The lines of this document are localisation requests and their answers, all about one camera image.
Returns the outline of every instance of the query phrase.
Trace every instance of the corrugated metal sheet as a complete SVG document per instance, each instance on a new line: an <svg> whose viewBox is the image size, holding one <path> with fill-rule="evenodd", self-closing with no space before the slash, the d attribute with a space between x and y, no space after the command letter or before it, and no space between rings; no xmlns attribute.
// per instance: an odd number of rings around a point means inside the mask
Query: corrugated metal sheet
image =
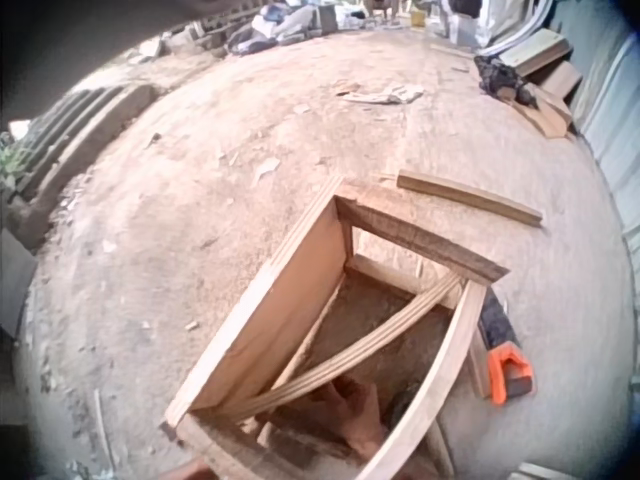
<svg viewBox="0 0 640 480"><path fill-rule="evenodd" d="M610 66L582 131L615 201L640 286L640 41L630 35Z"/></svg>
<svg viewBox="0 0 640 480"><path fill-rule="evenodd" d="M640 41L608 0L557 1L551 28L583 75L570 107L620 214L640 317Z"/></svg>

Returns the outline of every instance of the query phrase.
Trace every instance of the wooden frame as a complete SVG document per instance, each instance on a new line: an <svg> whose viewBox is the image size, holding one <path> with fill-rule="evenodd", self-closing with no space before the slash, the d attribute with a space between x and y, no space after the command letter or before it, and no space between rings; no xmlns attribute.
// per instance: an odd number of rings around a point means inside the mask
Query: wooden frame
<svg viewBox="0 0 640 480"><path fill-rule="evenodd" d="M256 416L259 422L264 421L268 412L350 370L405 332L467 279L433 367L403 419L358 479L391 478L402 467L435 420L458 376L486 286L508 272L415 224L412 209L406 195L399 192L332 178L260 269L165 414L167 424L204 455L218 475L302 478L298 469L279 457L273 459L272 452L267 455L254 437L234 424ZM383 269L386 276L374 268L382 284L407 281L400 290L408 290L415 298L373 332L288 380L288 374L283 374L291 370L287 364L294 361L296 351L317 328L344 271L353 271L354 266L356 270L362 270L363 265L376 267L364 257L354 257L352 227L390 240L451 271L427 287L388 267Z"/></svg>

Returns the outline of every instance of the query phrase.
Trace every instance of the sandy ground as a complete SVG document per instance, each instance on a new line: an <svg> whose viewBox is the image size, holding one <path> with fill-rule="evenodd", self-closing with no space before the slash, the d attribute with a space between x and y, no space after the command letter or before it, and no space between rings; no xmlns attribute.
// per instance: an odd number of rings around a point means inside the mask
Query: sandy ground
<svg viewBox="0 0 640 480"><path fill-rule="evenodd" d="M43 464L107 466L94 389L119 478L152 478L188 458L157 425L261 263L330 174L399 167L544 213L538 230L416 199L425 226L511 270L496 291L537 373L534 396L496 409L463 372L440 415L459 475L504 478L525 460L585 475L615 451L634 324L609 194L576 142L544 139L452 69L469 64L410 31L341 34L227 59L147 109L74 187L68 220L39 254L18 363ZM352 104L333 95L339 79L369 91L417 83L425 94ZM309 111L294 113L300 104ZM270 157L279 168L252 187ZM371 237L359 245L415 268ZM186 331L193 321L200 327Z"/></svg>

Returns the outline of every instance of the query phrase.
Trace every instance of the curved wooden strip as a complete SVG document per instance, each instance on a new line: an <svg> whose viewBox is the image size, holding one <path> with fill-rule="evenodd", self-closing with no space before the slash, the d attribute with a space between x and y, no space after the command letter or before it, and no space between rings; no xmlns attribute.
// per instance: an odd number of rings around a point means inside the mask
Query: curved wooden strip
<svg viewBox="0 0 640 480"><path fill-rule="evenodd" d="M462 293L438 355L411 405L356 480L390 480L400 471L449 395L478 323L487 287L469 281Z"/></svg>
<svg viewBox="0 0 640 480"><path fill-rule="evenodd" d="M237 423L265 410L291 402L330 382L399 337L431 310L458 281L458 275L449 272L432 289L416 296L411 303L380 327L334 357L281 387L274 388L242 404L223 407L218 412L219 415L229 417Z"/></svg>

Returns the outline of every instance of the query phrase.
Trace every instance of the human hand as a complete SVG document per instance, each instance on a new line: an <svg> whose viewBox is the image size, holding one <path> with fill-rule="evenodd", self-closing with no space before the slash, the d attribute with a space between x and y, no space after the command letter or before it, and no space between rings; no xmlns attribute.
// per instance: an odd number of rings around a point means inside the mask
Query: human hand
<svg viewBox="0 0 640 480"><path fill-rule="evenodd" d="M342 375L318 390L337 421L337 433L364 460L370 460L382 446L386 430L380 423L380 406L375 384L357 382Z"/></svg>

